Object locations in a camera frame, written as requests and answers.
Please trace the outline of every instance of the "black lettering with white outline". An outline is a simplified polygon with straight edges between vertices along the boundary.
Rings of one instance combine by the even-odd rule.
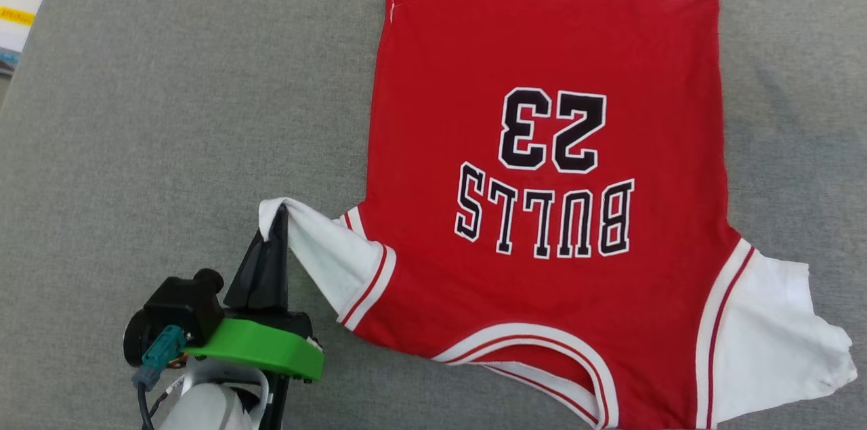
[[[485,196],[485,171],[469,162],[461,165],[461,180],[458,186],[458,208],[454,219],[454,232],[470,242],[476,242],[482,223],[482,205],[470,197],[470,183],[477,195]]]
[[[533,251],[533,257],[536,259],[547,259],[551,256],[548,232],[552,202],[554,202],[554,190],[524,190],[524,211],[533,211],[533,204],[539,204],[538,238],[536,238],[536,250]]]
[[[582,149],[570,154],[569,149],[605,125],[605,95],[558,91],[557,118],[572,119],[572,125],[554,134],[554,165],[560,173],[587,174],[598,164],[598,150]]]
[[[629,199],[635,189],[635,180],[628,179],[605,188],[599,208],[599,253],[615,255],[629,252]],[[612,211],[614,198],[620,199],[620,208]],[[614,232],[614,241],[610,240]]]
[[[581,210],[577,212],[575,206],[580,203]],[[590,190],[574,190],[563,195],[563,208],[560,213],[560,245],[557,248],[557,257],[590,257],[591,256],[591,217],[593,216],[593,193]],[[573,226],[577,225],[577,245],[572,248]]]
[[[500,196],[503,199],[503,212],[499,223],[499,239],[496,242],[496,251],[500,254],[511,254],[511,214],[515,210],[517,190],[508,184],[490,178],[488,200],[493,204],[498,204]]]
[[[521,110],[529,107],[533,117],[551,117],[551,97],[541,88],[517,87],[503,100],[503,131],[499,137],[499,162],[510,169],[536,170],[545,164],[545,145],[530,144],[518,149],[517,141],[532,139],[535,125],[521,119]]]

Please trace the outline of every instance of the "white sleeve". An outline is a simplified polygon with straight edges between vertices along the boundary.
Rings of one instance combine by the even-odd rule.
[[[713,359],[712,422],[833,393],[855,380],[851,339],[813,312],[808,266],[755,251],[735,284]]]

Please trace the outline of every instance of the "red stripe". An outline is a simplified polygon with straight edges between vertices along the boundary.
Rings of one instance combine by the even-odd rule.
[[[746,268],[746,264],[749,263],[750,257],[753,256],[753,251],[755,251],[755,247],[751,247],[750,251],[747,252],[746,257],[744,258],[743,264],[740,264],[740,269],[738,269],[737,274],[734,275],[732,282],[728,284],[728,288],[725,289],[725,294],[722,297],[722,303],[719,304],[719,311],[716,312],[716,321],[713,322],[713,334],[710,337],[710,355],[707,357],[707,428],[711,428],[711,424],[713,424],[713,353],[716,351],[716,335],[719,331],[719,323],[722,322],[722,312],[725,310],[725,302],[728,301],[728,295],[732,293],[732,289],[734,285],[737,284],[738,278],[744,272]]]
[[[574,355],[580,357],[583,361],[587,362],[587,365],[593,369],[593,374],[595,375],[595,378],[597,378],[597,381],[599,381],[599,395],[601,397],[601,404],[603,404],[603,408],[605,410],[605,420],[603,421],[603,426],[601,426],[601,427],[604,428],[604,427],[608,426],[608,402],[607,402],[607,399],[605,399],[605,389],[604,389],[603,385],[601,384],[601,377],[599,377],[599,372],[597,371],[597,369],[595,368],[593,363],[590,362],[582,353],[578,352],[573,347],[569,347],[568,345],[561,343],[561,341],[555,341],[553,339],[549,339],[546,337],[539,337],[538,335],[527,335],[527,334],[507,335],[506,337],[494,339],[492,341],[489,341],[488,343],[484,343],[480,346],[474,347],[474,349],[467,350],[467,352],[465,352],[463,355],[458,356],[458,357],[453,357],[452,359],[449,359],[448,361],[445,361],[444,363],[448,364],[450,362],[458,361],[459,359],[463,359],[464,357],[467,357],[467,355],[469,355],[469,353],[479,352],[479,350],[485,349],[485,347],[488,347],[488,346],[493,345],[495,343],[501,343],[501,341],[508,341],[511,339],[518,339],[518,338],[534,339],[534,340],[538,340],[538,341],[547,341],[548,343],[553,343],[555,345],[563,347],[564,349],[572,352]]]
[[[598,418],[595,418],[595,417],[594,417],[594,416],[593,416],[589,411],[585,410],[585,408],[583,408],[583,406],[577,404],[577,403],[575,402],[575,400],[573,400],[572,398],[566,396],[566,394],[560,393],[559,391],[555,391],[555,390],[551,389],[550,387],[545,386],[545,385],[542,384],[542,383],[536,383],[536,381],[533,381],[532,379],[527,378],[527,377],[523,377],[522,375],[515,374],[514,372],[509,372],[509,371],[506,371],[505,369],[500,369],[500,368],[493,368],[492,366],[489,366],[489,368],[490,368],[490,369],[493,369],[494,371],[504,372],[504,374],[508,374],[508,375],[510,375],[511,377],[518,378],[518,379],[520,379],[521,381],[524,381],[525,383],[529,384],[530,386],[539,387],[539,389],[544,389],[545,391],[547,391],[547,392],[549,392],[549,393],[557,394],[557,396],[560,396],[561,398],[563,398],[564,400],[566,400],[567,402],[569,402],[570,405],[575,406],[575,408],[577,408],[578,410],[580,410],[583,414],[587,415],[587,418],[589,418],[589,420],[591,420],[593,423],[598,423],[598,422],[599,422]]]
[[[355,312],[357,307],[360,304],[362,304],[362,301],[364,300],[364,298],[367,298],[368,295],[371,293],[372,289],[374,288],[374,286],[377,285],[377,281],[379,281],[379,276],[382,274],[382,266],[385,266],[386,257],[387,257],[386,248],[385,248],[385,246],[382,246],[382,258],[380,259],[379,267],[377,267],[377,273],[374,275],[374,278],[371,280],[371,284],[368,285],[368,288],[365,289],[364,293],[360,296],[360,298],[358,298],[358,301],[356,301],[356,304],[354,304],[351,307],[351,309],[346,312],[346,316],[344,317],[343,321],[341,321],[341,323],[346,324],[346,322],[349,321],[350,317]]]

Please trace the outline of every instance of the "white stripe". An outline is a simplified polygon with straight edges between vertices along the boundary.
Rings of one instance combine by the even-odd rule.
[[[368,310],[374,306],[379,298],[382,296],[382,293],[385,292],[385,288],[388,285],[388,282],[391,281],[391,275],[394,273],[394,264],[397,264],[397,254],[394,253],[390,247],[385,247],[385,263],[382,265],[382,270],[377,279],[377,283],[374,284],[374,288],[371,289],[371,293],[369,293],[356,308],[355,312],[349,316],[345,323],[343,323],[346,328],[350,330],[355,330],[358,326],[358,323],[362,321]]]
[[[526,338],[527,335],[558,341],[558,343],[570,347],[570,349],[573,349],[576,353],[585,357],[587,361],[589,361],[589,364],[585,359],[583,359],[583,357],[577,356],[572,352],[572,350],[566,349],[565,347],[560,346],[560,344],[548,343],[548,341],[540,341],[539,339]],[[499,341],[499,343],[490,344],[489,346],[480,349],[480,346],[503,337],[513,338]],[[449,349],[440,353],[438,356],[433,357],[433,359],[437,362],[449,362],[454,360],[449,362],[450,365],[464,364],[475,361],[476,359],[487,355],[487,353],[492,353],[495,350],[513,345],[547,347],[547,349],[560,352],[564,356],[568,356],[570,359],[581,364],[583,368],[587,370],[591,380],[593,381],[595,398],[597,398],[597,405],[600,410],[597,428],[599,428],[605,421],[606,409],[609,412],[609,427],[617,427],[620,418],[620,408],[617,402],[614,378],[611,377],[608,365],[605,364],[603,358],[601,358],[597,351],[593,350],[591,346],[568,332],[564,332],[557,328],[546,327],[545,325],[536,325],[534,323],[502,323],[477,331],[475,334],[470,335],[470,337],[467,337],[454,344],[452,347],[449,347]],[[599,378],[595,377],[593,369],[595,369],[595,372],[599,373]],[[605,392],[605,400],[608,403],[607,408],[603,403],[603,400],[601,400],[602,390]]]
[[[358,207],[352,207],[352,210],[346,212],[350,216],[350,223],[352,223],[352,231],[362,236],[363,239],[368,240],[368,236],[364,233],[364,225],[362,224],[362,216],[358,213]]]
[[[716,323],[716,316],[719,313],[719,308],[722,306],[722,298],[725,296],[725,291],[732,283],[734,276],[737,275],[740,266],[744,263],[744,259],[749,252],[749,242],[740,239],[738,245],[734,247],[732,254],[729,255],[728,260],[723,264],[722,270],[719,270],[719,275],[716,281],[713,282],[710,294],[707,295],[704,311],[702,311],[702,321],[699,323],[699,337],[696,344],[696,387],[698,396],[696,428],[705,428],[707,426],[707,412],[713,411],[712,408],[709,408],[710,381],[707,378],[707,373],[712,369],[710,368],[710,343],[713,338],[713,325]]]
[[[382,264],[382,257],[385,255],[386,251],[385,247],[382,246],[382,244],[379,244],[378,242],[373,242],[373,244],[377,245],[377,247],[379,248],[379,254],[377,255],[377,257],[375,257],[377,258],[377,263],[372,267],[372,269],[368,270],[368,273],[371,273],[368,276],[368,279],[364,280],[362,285],[360,285],[360,287],[356,289],[356,292],[350,298],[349,303],[346,303],[343,306],[343,309],[341,309],[340,312],[337,314],[338,323],[343,323],[343,320],[346,318],[352,307],[356,306],[359,298],[364,295],[364,292],[368,290],[368,286],[370,286],[374,278],[377,277],[377,270],[379,269],[380,264]]]
[[[594,427],[597,424],[597,422],[592,421],[585,412],[576,408],[574,404],[567,402],[567,400],[564,400],[559,394],[550,391],[554,390],[560,394],[568,396],[573,402],[581,406],[581,408],[585,409],[589,414],[593,415],[594,418],[597,418],[599,415],[597,400],[595,400],[593,393],[587,391],[587,389],[581,385],[575,384],[572,381],[561,377],[556,377],[550,372],[542,371],[542,369],[539,368],[533,368],[533,366],[521,362],[480,362],[480,365],[485,366],[485,368],[490,369],[497,374],[504,375],[504,377],[513,379],[519,383],[527,384],[527,386],[533,387],[533,389],[551,396],[551,398],[563,403],[563,405],[566,405],[567,408],[575,412],[575,414],[581,417],[582,420],[586,421],[589,426]],[[529,384],[520,377],[534,381],[534,383],[538,383],[539,386]]]

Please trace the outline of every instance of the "basketball jersey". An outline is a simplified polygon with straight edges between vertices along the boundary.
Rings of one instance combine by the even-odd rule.
[[[851,341],[812,312],[804,264],[727,222],[718,13],[385,0],[366,198],[337,222],[266,201],[260,229],[287,206],[359,337],[483,365],[595,428],[826,395],[855,377]]]

